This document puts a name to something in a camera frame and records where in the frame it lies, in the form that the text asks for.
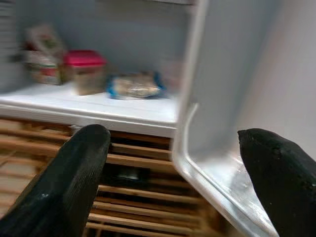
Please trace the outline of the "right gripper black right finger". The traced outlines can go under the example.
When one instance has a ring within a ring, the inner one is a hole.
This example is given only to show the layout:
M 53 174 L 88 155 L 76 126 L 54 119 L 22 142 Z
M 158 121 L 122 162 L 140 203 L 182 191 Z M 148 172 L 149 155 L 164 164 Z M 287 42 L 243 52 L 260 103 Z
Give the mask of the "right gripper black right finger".
M 255 193 L 281 237 L 316 235 L 316 162 L 296 143 L 259 128 L 238 131 Z

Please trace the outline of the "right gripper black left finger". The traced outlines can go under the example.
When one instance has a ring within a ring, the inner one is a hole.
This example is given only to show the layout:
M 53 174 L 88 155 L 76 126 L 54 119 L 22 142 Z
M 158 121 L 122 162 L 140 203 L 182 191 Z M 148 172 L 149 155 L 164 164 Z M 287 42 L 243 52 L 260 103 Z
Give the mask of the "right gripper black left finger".
M 2 237 L 80 237 L 97 194 L 111 135 L 81 128 L 0 220 Z

